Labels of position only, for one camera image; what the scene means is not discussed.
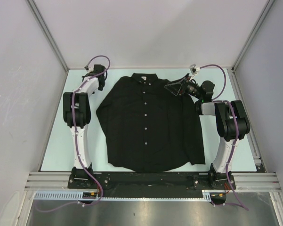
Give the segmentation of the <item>black button-up shirt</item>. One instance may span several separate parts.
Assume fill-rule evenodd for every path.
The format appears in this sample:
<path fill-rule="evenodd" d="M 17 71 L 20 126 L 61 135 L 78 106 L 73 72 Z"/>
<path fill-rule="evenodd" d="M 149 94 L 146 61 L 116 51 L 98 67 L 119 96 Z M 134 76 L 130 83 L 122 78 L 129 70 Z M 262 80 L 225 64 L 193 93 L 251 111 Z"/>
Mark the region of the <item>black button-up shirt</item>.
<path fill-rule="evenodd" d="M 173 95 L 167 83 L 156 74 L 123 76 L 99 105 L 111 165 L 156 173 L 205 164 L 194 101 L 188 94 Z"/>

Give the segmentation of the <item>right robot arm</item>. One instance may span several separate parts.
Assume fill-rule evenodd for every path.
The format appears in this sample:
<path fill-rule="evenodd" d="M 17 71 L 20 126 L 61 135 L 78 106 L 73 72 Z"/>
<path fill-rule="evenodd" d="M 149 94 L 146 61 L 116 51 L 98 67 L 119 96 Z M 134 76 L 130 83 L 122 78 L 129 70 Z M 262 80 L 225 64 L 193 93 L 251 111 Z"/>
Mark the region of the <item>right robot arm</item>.
<path fill-rule="evenodd" d="M 231 173 L 234 152 L 251 128 L 243 103 L 240 100 L 213 101 L 215 84 L 204 81 L 198 85 L 189 74 L 179 80 L 168 82 L 164 87 L 175 96 L 189 94 L 197 98 L 196 112 L 199 115 L 214 116 L 216 120 L 220 136 L 217 155 L 210 165 L 208 175 L 195 177 L 194 184 L 204 181 L 203 188 L 231 190 L 234 187 L 234 177 Z"/>

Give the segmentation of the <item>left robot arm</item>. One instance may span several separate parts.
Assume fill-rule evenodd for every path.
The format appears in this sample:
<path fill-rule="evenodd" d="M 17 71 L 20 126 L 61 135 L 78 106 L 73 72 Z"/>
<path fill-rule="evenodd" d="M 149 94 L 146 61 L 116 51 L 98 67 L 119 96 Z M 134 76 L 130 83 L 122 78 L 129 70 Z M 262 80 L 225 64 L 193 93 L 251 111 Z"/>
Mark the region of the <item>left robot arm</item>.
<path fill-rule="evenodd" d="M 95 183 L 92 162 L 88 151 L 88 125 L 91 121 L 89 96 L 102 91 L 107 78 L 107 68 L 94 65 L 82 77 L 81 85 L 63 94 L 63 120 L 70 128 L 74 146 L 74 166 L 68 180 L 69 189 L 88 189 Z"/>

